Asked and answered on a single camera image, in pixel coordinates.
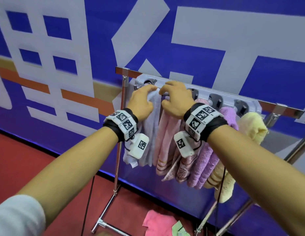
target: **red floor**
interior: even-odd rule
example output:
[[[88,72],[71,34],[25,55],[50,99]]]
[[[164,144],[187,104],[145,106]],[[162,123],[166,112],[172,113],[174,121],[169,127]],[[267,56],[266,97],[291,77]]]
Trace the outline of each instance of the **red floor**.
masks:
[[[21,187],[53,159],[50,155],[0,134],[0,203],[17,193]],[[46,230],[44,236],[79,236],[81,234],[90,187],[91,181],[60,213]],[[111,198],[112,193],[113,183],[95,176],[84,235],[92,235],[90,230]],[[142,222],[147,212],[151,209],[162,214],[173,215],[177,220],[181,220],[184,228],[190,235],[193,235],[192,225],[189,221],[124,188],[119,191],[104,220],[126,231],[128,234],[142,236],[145,235],[146,231],[146,228],[142,226]],[[109,231],[98,227],[97,233],[103,230]]]

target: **black baseboard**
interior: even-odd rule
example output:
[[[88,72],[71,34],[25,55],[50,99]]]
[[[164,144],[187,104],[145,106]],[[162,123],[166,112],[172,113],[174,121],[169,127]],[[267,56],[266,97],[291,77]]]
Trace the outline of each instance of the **black baseboard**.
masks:
[[[39,145],[37,145],[35,143],[32,143],[32,142],[29,142],[29,141],[27,141],[27,140],[25,140],[23,138],[20,138],[20,137],[18,137],[16,135],[13,135],[13,134],[8,133],[6,131],[3,131],[1,129],[0,129],[0,134],[5,135],[5,136],[7,136],[7,137],[9,137],[11,139],[14,139],[14,140],[18,141],[18,142],[21,142],[21,143],[23,143],[23,144],[25,144],[27,146],[35,148],[35,149],[37,149],[39,151],[42,151],[42,152],[44,152],[44,153],[46,153],[46,154],[48,154],[48,155],[50,155],[52,157],[57,158],[59,156],[59,154],[57,154],[57,153],[55,153],[55,152],[53,152],[51,150],[48,150],[48,149],[46,149],[46,148],[44,148],[42,146],[39,146]],[[114,182],[114,177],[112,177],[111,175],[108,175],[108,174],[106,174],[104,172],[98,171],[97,175],[100,176],[100,177],[103,177],[103,178],[105,178],[105,179],[107,179],[107,180],[109,180],[111,182]],[[143,198],[146,198],[146,199],[150,200],[151,202],[155,203],[156,205],[158,205],[158,206],[160,206],[160,207],[162,207],[162,208],[164,208],[164,209],[166,209],[168,211],[171,211],[171,212],[173,212],[174,214],[176,214],[176,215],[178,215],[180,217],[183,217],[183,218],[186,218],[186,219],[190,220],[192,222],[193,226],[194,226],[194,229],[196,229],[196,227],[201,223],[200,219],[198,219],[198,218],[196,218],[196,217],[194,217],[194,216],[192,216],[192,215],[190,215],[190,214],[188,214],[188,213],[186,213],[186,212],[184,212],[182,210],[179,210],[178,208],[176,208],[176,207],[174,207],[174,206],[172,206],[172,205],[170,205],[170,204],[168,204],[166,202],[163,202],[162,200],[157,199],[157,198],[151,196],[150,194],[147,194],[147,193],[145,193],[145,192],[143,192],[143,191],[141,191],[141,190],[139,190],[139,189],[137,189],[137,188],[135,188],[133,186],[130,186],[127,183],[119,181],[119,184],[123,188],[125,188],[125,189],[127,189],[127,190],[129,190],[129,191],[131,191],[131,192],[133,192],[135,194],[138,194],[139,196],[141,196]],[[207,229],[209,231],[211,231],[211,232],[215,231],[215,226],[213,226],[212,224],[206,223],[205,226],[207,227]],[[224,235],[232,236],[232,234],[230,234],[230,233],[225,233]]]

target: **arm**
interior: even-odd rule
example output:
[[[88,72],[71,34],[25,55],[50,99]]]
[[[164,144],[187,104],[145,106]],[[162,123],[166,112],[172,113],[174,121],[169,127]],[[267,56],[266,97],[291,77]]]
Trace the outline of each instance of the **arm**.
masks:
[[[133,92],[127,107],[139,121],[152,112],[153,106],[147,102],[147,94],[156,89],[147,85]],[[56,158],[17,194],[35,198],[43,207],[46,227],[49,226],[97,173],[117,142],[114,131],[102,127]]]
[[[170,115],[182,119],[194,101],[184,84],[167,82],[160,94]],[[305,175],[228,125],[207,142],[239,185],[290,235],[305,235]]]

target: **forearm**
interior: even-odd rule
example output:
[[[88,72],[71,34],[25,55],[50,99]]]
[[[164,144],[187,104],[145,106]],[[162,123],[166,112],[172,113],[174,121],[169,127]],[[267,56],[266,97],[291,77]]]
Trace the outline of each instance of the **forearm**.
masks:
[[[18,194],[40,202],[48,226],[96,174],[117,141],[110,128],[101,128],[56,158]]]
[[[305,235],[305,175],[225,125],[208,143],[226,169],[291,235]]]

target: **shirt sleeve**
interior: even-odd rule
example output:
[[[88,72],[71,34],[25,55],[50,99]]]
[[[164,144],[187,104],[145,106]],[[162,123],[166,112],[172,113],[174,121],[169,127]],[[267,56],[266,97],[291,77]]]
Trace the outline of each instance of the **shirt sleeve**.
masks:
[[[39,236],[44,230],[44,210],[33,197],[14,195],[0,204],[0,235]]]

